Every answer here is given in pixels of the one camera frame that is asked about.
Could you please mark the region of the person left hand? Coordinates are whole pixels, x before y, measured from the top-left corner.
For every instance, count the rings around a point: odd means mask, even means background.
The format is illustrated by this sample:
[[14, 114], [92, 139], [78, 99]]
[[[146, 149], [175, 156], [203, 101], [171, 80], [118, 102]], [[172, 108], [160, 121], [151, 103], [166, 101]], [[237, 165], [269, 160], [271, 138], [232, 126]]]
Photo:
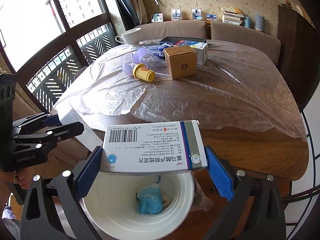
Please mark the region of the person left hand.
[[15, 172], [4, 172], [1, 170], [1, 178], [9, 183], [20, 185], [22, 189], [29, 189], [33, 180], [33, 167], [22, 168]]

